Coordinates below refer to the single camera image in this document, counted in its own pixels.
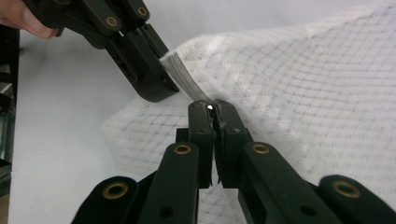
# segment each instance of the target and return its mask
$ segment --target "white net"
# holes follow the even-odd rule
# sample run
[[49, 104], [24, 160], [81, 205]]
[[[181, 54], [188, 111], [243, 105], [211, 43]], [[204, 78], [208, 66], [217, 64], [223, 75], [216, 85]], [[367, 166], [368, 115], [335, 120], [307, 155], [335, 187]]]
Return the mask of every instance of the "white net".
[[[163, 64], [191, 99], [234, 104], [253, 138], [304, 179], [346, 175], [396, 208], [394, 2], [302, 26], [203, 35]], [[186, 94], [134, 100], [110, 118], [103, 131], [118, 168], [156, 170], [176, 128], [187, 126], [190, 102]], [[200, 196], [200, 223], [244, 222], [235, 191], [215, 186]]]

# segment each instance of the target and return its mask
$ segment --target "white mesh fabric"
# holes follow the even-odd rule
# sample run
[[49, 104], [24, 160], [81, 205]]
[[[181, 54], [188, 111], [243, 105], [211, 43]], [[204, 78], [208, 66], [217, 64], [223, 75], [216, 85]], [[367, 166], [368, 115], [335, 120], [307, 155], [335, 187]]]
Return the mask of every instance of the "white mesh fabric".
[[[193, 80], [184, 88], [234, 104], [253, 138], [276, 147], [304, 179], [350, 176], [396, 208], [395, 3], [304, 26], [200, 36], [164, 59], [180, 76], [169, 66], [175, 57]], [[134, 100], [109, 119], [103, 131], [119, 169], [157, 169], [176, 128], [187, 125], [190, 102], [184, 94]], [[242, 222], [229, 194], [203, 190], [200, 223]]]

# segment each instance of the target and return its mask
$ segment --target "finger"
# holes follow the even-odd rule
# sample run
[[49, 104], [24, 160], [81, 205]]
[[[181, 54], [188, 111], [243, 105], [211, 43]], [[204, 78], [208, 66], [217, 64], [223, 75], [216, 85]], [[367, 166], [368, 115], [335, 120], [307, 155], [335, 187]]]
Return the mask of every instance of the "finger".
[[42, 38], [54, 36], [54, 31], [45, 27], [21, 0], [0, 0], [0, 16], [33, 35]]
[[14, 22], [12, 22], [12, 21], [10, 21], [9, 19], [7, 19], [7, 18], [3, 18], [3, 17], [0, 17], [0, 24], [2, 24], [2, 25], [5, 25], [5, 26], [9, 26], [9, 27], [12, 27], [12, 28], [20, 28], [17, 24], [15, 24]]

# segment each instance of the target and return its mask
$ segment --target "white table surface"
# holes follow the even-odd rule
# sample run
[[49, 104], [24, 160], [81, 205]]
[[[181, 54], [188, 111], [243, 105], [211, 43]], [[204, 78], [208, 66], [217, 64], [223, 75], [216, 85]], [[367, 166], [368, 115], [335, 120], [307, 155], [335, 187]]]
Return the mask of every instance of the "white table surface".
[[[169, 49], [198, 35], [315, 21], [368, 0], [147, 0]], [[70, 223], [102, 180], [119, 174], [100, 125], [138, 97], [105, 50], [65, 31], [21, 34], [9, 223]]]

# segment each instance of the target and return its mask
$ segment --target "brass screw hole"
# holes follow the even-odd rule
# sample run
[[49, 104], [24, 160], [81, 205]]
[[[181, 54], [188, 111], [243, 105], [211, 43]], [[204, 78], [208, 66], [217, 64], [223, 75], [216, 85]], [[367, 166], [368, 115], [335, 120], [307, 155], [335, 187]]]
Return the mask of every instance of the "brass screw hole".
[[180, 145], [180, 146], [175, 147], [174, 151], [176, 154], [185, 155], [185, 154], [189, 154], [191, 152], [191, 147], [189, 147], [187, 145]]
[[114, 17], [107, 17], [106, 23], [111, 27], [116, 27], [118, 25], [117, 20]]
[[270, 152], [270, 148], [263, 144], [257, 144], [253, 146], [253, 151], [260, 154], [266, 154]]
[[103, 190], [103, 197], [109, 200], [121, 198], [128, 192], [128, 185], [123, 181], [108, 184]]
[[147, 12], [146, 9], [143, 8], [143, 7], [138, 8], [137, 11], [138, 11], [139, 14], [142, 15], [142, 16], [147, 16], [147, 15], [148, 15], [148, 12]]
[[361, 196], [361, 192], [358, 190], [358, 188], [344, 180], [334, 181], [332, 183], [332, 187], [339, 194], [342, 194], [348, 198], [359, 198]]

